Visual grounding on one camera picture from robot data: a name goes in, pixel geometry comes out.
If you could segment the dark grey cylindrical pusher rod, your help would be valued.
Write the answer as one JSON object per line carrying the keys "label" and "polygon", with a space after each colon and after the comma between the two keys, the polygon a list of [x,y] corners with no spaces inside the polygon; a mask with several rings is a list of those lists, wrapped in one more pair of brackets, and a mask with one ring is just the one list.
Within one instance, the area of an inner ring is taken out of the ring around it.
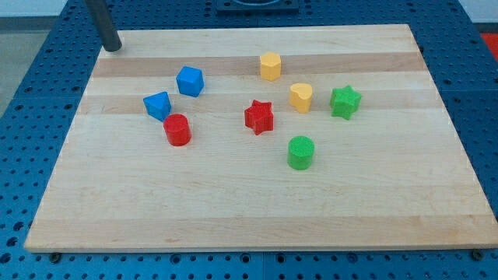
{"label": "dark grey cylindrical pusher rod", "polygon": [[89,15],[105,51],[115,52],[122,43],[105,0],[85,0]]}

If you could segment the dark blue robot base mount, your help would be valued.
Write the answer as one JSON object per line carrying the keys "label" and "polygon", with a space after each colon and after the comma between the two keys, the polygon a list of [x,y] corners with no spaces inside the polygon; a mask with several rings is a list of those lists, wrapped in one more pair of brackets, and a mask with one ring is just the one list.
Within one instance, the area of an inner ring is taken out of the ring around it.
{"label": "dark blue robot base mount", "polygon": [[218,13],[298,12],[298,0],[213,0]]}

